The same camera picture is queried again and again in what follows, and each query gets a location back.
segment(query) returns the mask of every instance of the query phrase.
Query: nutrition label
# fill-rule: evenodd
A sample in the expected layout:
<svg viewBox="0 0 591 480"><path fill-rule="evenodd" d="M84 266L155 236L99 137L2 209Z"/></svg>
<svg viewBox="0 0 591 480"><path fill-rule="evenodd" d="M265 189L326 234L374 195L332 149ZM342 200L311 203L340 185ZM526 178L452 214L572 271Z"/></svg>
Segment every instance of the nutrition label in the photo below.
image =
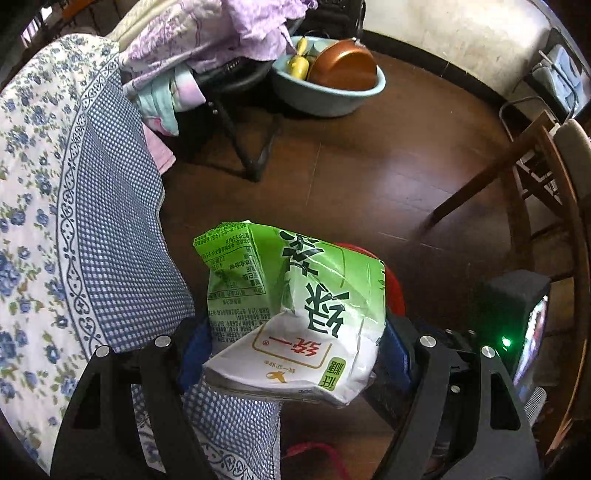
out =
<svg viewBox="0 0 591 480"><path fill-rule="evenodd" d="M233 343L271 318L264 279L244 223L225 223L194 242L210 267L207 306L213 340Z"/></svg>

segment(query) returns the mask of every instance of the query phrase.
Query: lavender cloth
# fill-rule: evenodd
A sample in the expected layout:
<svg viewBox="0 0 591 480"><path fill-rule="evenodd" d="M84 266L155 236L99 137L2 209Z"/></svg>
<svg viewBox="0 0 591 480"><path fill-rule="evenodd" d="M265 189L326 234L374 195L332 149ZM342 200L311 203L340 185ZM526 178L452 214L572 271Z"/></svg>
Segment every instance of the lavender cloth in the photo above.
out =
<svg viewBox="0 0 591 480"><path fill-rule="evenodd" d="M284 24L316 7L316 0L181 0L120 54L120 68L134 76L124 93L134 96L184 61L201 73L237 57L267 61L294 52Z"/></svg>

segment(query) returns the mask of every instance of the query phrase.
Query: plastic basin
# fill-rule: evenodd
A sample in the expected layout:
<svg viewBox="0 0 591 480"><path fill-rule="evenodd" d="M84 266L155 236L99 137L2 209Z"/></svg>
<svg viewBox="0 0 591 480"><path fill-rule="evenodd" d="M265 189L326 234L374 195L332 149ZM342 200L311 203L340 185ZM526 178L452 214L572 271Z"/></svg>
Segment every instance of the plastic basin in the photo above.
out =
<svg viewBox="0 0 591 480"><path fill-rule="evenodd" d="M300 36L292 37L294 45L300 41ZM310 44L320 37L307 37ZM358 109L364 101L380 93L386 86L386 77L378 66L378 80L371 90L351 92L316 85L290 76L287 72L287 62L291 55L283 55L273 64L271 81L277 96L296 110L315 116L333 117L347 115Z"/></svg>

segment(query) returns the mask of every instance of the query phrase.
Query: checkered pattern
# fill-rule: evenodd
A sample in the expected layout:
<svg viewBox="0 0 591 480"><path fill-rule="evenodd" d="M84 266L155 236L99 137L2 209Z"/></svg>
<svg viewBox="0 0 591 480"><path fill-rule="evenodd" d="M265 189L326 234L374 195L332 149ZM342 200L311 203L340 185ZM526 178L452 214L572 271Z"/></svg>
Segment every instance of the checkered pattern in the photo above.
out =
<svg viewBox="0 0 591 480"><path fill-rule="evenodd" d="M193 315L189 291L167 253L158 220L163 186L138 112L115 72L87 112L76 184L80 267L89 300L117 352L141 348ZM141 387L132 387L138 421ZM184 397L192 425L213 446L235 452L259 480L279 472L280 405L195 385Z"/></svg>
<svg viewBox="0 0 591 480"><path fill-rule="evenodd" d="M183 397L184 411L218 447L240 455L259 479L277 479L281 404L231 397L195 385Z"/></svg>
<svg viewBox="0 0 591 480"><path fill-rule="evenodd" d="M167 254L162 182L138 112L107 82L87 115L76 190L80 264L107 343L120 352L171 333L193 314L193 301Z"/></svg>

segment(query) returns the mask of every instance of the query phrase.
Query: floral tablecloth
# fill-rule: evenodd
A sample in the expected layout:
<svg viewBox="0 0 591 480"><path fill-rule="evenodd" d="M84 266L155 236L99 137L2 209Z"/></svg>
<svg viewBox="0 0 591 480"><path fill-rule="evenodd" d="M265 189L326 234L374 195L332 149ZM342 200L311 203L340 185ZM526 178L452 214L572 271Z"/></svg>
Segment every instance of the floral tablecloth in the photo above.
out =
<svg viewBox="0 0 591 480"><path fill-rule="evenodd" d="M194 313L117 60L117 43L68 35L0 93L0 408L47 472L94 350L140 348ZM147 462L162 468L141 390L132 392ZM279 478L279 405L203 385L183 403L220 477Z"/></svg>

